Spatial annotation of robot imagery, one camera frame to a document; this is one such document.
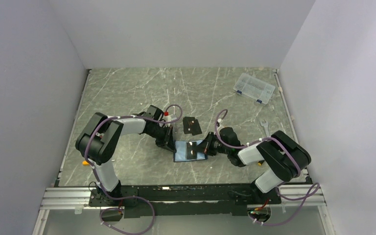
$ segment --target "cable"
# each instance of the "cable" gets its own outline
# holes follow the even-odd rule
[[[257,208],[255,208],[254,210],[255,210],[255,211],[261,211],[261,210],[267,205],[267,203],[269,203],[269,199],[267,199],[267,200],[264,202],[263,206],[261,206],[261,207],[257,207]]]
[[[215,135],[217,136],[218,140],[225,146],[229,147],[229,148],[235,148],[235,149],[243,149],[243,148],[246,148],[248,146],[232,146],[232,145],[229,145],[227,143],[225,143],[221,137],[220,137],[220,133],[217,131],[217,123],[218,123],[218,119],[220,117],[220,115],[224,113],[224,116],[221,118],[221,119],[224,119],[225,116],[227,115],[228,113],[228,110],[227,109],[223,109],[221,110],[218,114],[217,114],[217,117],[215,118],[215,123],[214,123],[214,130],[215,130]],[[289,151],[282,145],[282,143],[280,143],[280,141],[278,141],[277,139],[275,138],[272,138],[272,137],[266,137],[266,138],[263,138],[261,141],[274,141],[282,150],[283,152],[286,154],[286,156],[289,158],[289,160],[293,163],[293,165],[295,166],[296,170],[297,170],[297,176],[300,176],[301,175],[301,169],[298,165],[298,163],[295,161],[295,159],[293,159],[292,155],[289,153]],[[252,142],[250,145],[253,145],[255,143],[259,143],[260,141],[254,141]],[[300,197],[300,198],[288,198],[288,197],[285,197],[283,196],[280,192],[279,192],[279,186],[285,184],[285,182],[281,183],[280,185],[278,185],[276,188],[275,188],[275,191],[276,193],[281,197],[281,198],[284,198],[286,200],[289,200],[289,201],[299,201],[299,200],[302,200],[302,203],[299,205],[299,207],[296,209],[296,211],[285,221],[281,222],[281,223],[276,223],[276,224],[264,224],[263,222],[261,223],[261,225],[264,225],[264,226],[279,226],[279,225],[283,225],[283,224],[286,224],[288,223],[289,221],[291,221],[297,214],[298,212],[302,209],[306,199],[312,195],[314,195],[318,190],[319,188],[321,187],[319,185],[319,183],[314,183],[310,188],[309,190],[307,191],[306,195],[303,196],[303,197]]]
[[[224,119],[228,113],[228,110],[227,109],[223,109],[221,110],[218,114],[217,114],[217,118],[215,119],[215,122],[214,122],[214,132],[215,132],[215,135],[217,136],[217,139],[225,146],[229,147],[229,148],[235,148],[235,149],[243,149],[247,146],[232,146],[232,145],[229,145],[227,143],[225,143],[222,139],[221,139],[221,136],[220,136],[220,133],[217,131],[217,128],[218,128],[218,119],[220,118],[220,115],[225,112],[224,116],[221,118],[221,119]]]
[[[126,234],[126,235],[141,235],[141,234],[146,233],[148,230],[150,230],[150,229],[152,228],[152,226],[153,226],[153,224],[154,224],[154,222],[155,222],[155,210],[154,210],[154,208],[153,208],[153,205],[152,205],[148,200],[144,199],[143,197],[139,197],[139,196],[112,197],[112,196],[110,196],[110,195],[107,193],[107,191],[106,191],[106,189],[104,188],[103,184],[100,182],[100,178],[99,178],[99,176],[98,176],[98,174],[97,174],[97,172],[96,172],[96,170],[95,170],[95,168],[94,168],[94,164],[93,164],[91,161],[89,161],[89,159],[88,159],[88,157],[89,157],[88,155],[89,155],[90,145],[91,145],[91,143],[93,142],[93,139],[94,139],[96,133],[97,133],[97,132],[99,131],[99,129],[100,129],[105,123],[107,123],[108,121],[111,121],[111,120],[117,120],[117,119],[124,119],[124,118],[140,118],[140,119],[144,119],[144,120],[148,120],[148,121],[152,121],[152,122],[156,122],[156,123],[162,123],[162,124],[174,123],[174,122],[178,121],[178,120],[182,117],[182,108],[181,108],[179,105],[177,105],[177,104],[171,104],[171,105],[169,105],[169,106],[165,109],[165,111],[167,111],[170,107],[173,107],[173,106],[178,107],[178,108],[180,109],[180,111],[181,111],[179,117],[178,117],[177,119],[175,119],[175,120],[171,120],[171,121],[157,121],[157,120],[154,120],[154,119],[152,119],[152,118],[141,117],[141,116],[135,116],[135,115],[131,115],[131,116],[120,116],[120,117],[109,117],[109,118],[103,120],[103,121],[102,121],[102,122],[96,127],[96,129],[93,131],[92,135],[90,136],[89,142],[87,143],[86,150],[84,151],[84,160],[86,160],[86,161],[89,163],[89,165],[92,166],[93,174],[94,174],[94,176],[95,176],[95,178],[96,178],[96,181],[99,182],[99,187],[101,188],[101,190],[103,191],[103,193],[104,193],[108,198],[110,198],[110,199],[112,199],[112,200],[124,200],[124,199],[130,199],[130,198],[137,198],[137,199],[140,199],[140,200],[146,202],[146,203],[150,206],[150,208],[151,208],[151,210],[152,210],[152,220],[151,220],[149,226],[148,226],[145,230],[143,230],[143,231],[141,231],[141,232],[139,232],[139,233],[128,233],[128,232],[125,232],[125,231],[123,231],[123,230],[120,230],[120,229],[118,229],[118,228],[116,228],[116,227],[114,227],[114,226],[111,226],[111,225],[109,225],[109,224],[107,224],[106,222],[103,221],[103,217],[102,217],[102,216],[103,216],[103,214],[104,214],[106,211],[119,211],[119,212],[123,213],[123,209],[120,209],[120,208],[107,208],[107,209],[104,209],[104,210],[100,213],[100,221],[101,221],[101,224],[104,224],[105,226],[107,226],[107,227],[109,227],[109,228],[111,228],[111,229],[113,229],[113,230],[115,230],[115,231],[118,231],[119,233],[122,233],[122,234]]]
[[[236,194],[238,196],[243,196],[243,197],[251,197],[252,196],[251,194],[247,195],[247,194],[242,194],[242,193],[230,190],[230,191],[227,192],[229,197],[231,197],[230,192],[232,192],[233,194]]]
[[[320,188],[320,185],[319,183],[314,183],[310,188],[309,190],[307,191],[306,193],[306,196],[303,197],[303,200],[302,200],[302,203],[299,205],[299,207],[295,210],[295,212],[293,212],[293,214],[285,221],[283,222],[280,222],[280,223],[276,223],[276,224],[265,224],[265,223],[260,223],[261,225],[263,226],[280,226],[280,225],[284,225],[286,223],[289,223],[293,218],[295,218],[295,216],[299,213],[299,211],[302,209],[306,199],[309,197],[309,193],[310,191],[316,186],[316,189],[314,190],[314,192],[316,192],[319,188]]]

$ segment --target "black bracket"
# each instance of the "black bracket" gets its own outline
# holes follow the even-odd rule
[[[135,187],[122,187],[122,197],[137,196],[138,189]],[[104,195],[103,192],[98,192],[97,189],[93,189],[90,195],[89,207],[111,207],[118,206],[120,201],[115,201]],[[138,204],[137,198],[124,199],[122,205],[125,207],[134,207]]]

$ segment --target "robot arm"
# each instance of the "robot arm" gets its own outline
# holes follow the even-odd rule
[[[223,127],[220,121],[217,124],[217,131],[225,143],[232,146],[242,146],[237,138],[237,134],[231,127]],[[207,137],[195,150],[211,156],[217,153],[227,154],[230,162],[239,167],[263,160],[266,161],[269,165],[269,169],[255,179],[251,183],[251,187],[252,189],[258,189],[262,193],[268,193],[282,182],[289,182],[298,175],[298,171],[293,162],[273,139],[286,148],[300,170],[310,164],[311,157],[308,152],[282,131],[277,131],[272,134],[271,140],[261,141],[243,149],[229,148],[219,141],[214,132],[209,132]]]
[[[160,120],[164,113],[159,108],[151,105],[146,112],[137,116]],[[83,132],[78,137],[75,148],[84,156],[90,136],[96,127],[107,116],[102,113],[95,113],[87,123]],[[88,154],[88,161],[91,161],[104,188],[112,197],[121,197],[121,183],[113,168],[112,157],[115,152],[120,136],[127,134],[148,134],[156,139],[158,147],[171,152],[176,152],[175,143],[172,137],[172,126],[160,126],[153,121],[142,118],[122,118],[106,122],[96,133]]]

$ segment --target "gray wall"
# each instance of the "gray wall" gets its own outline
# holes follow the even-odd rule
[[[50,0],[87,68],[279,68],[314,0]]]
[[[281,82],[337,234],[376,234],[376,1],[317,0]]]
[[[0,235],[32,233],[84,81],[46,0],[0,0]]]

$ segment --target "black rectangular part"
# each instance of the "black rectangular part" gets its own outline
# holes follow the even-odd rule
[[[195,142],[187,142],[187,153],[186,157],[188,160],[195,160],[197,159],[197,152],[193,150],[193,148],[197,146]]]

